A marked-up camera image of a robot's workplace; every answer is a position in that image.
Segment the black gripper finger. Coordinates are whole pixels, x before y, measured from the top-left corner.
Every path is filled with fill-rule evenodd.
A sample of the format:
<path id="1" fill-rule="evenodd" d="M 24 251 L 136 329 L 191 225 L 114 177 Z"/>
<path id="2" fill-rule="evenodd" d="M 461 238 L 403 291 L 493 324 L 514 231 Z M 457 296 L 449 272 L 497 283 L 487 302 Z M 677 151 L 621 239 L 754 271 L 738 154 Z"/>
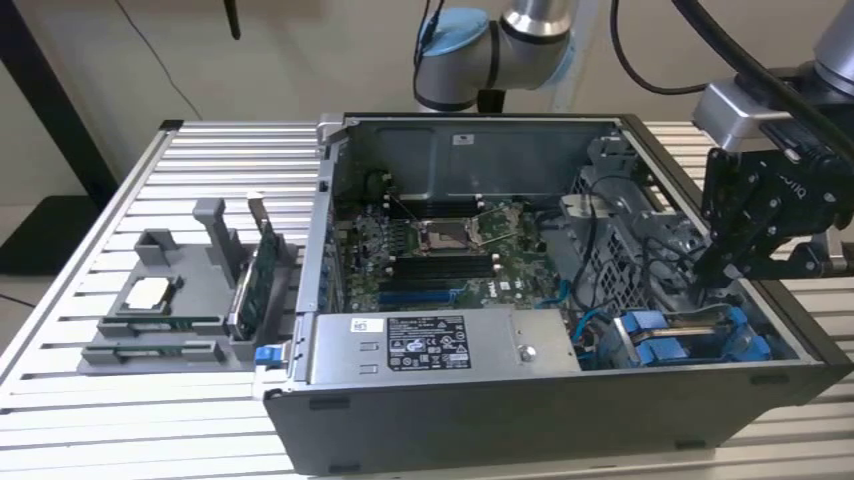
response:
<path id="1" fill-rule="evenodd" d="M 696 285 L 722 288 L 741 273 L 756 244 L 762 218 L 772 210 L 764 198 L 764 177 L 777 151 L 709 151 L 701 214 L 709 224 L 709 246 L 694 263 Z"/>
<path id="2" fill-rule="evenodd" d="M 758 235 L 726 241 L 726 278 L 781 280 L 820 278 L 832 264 L 829 247 L 822 240 L 800 242 L 786 258 L 774 252 L 786 237 Z"/>

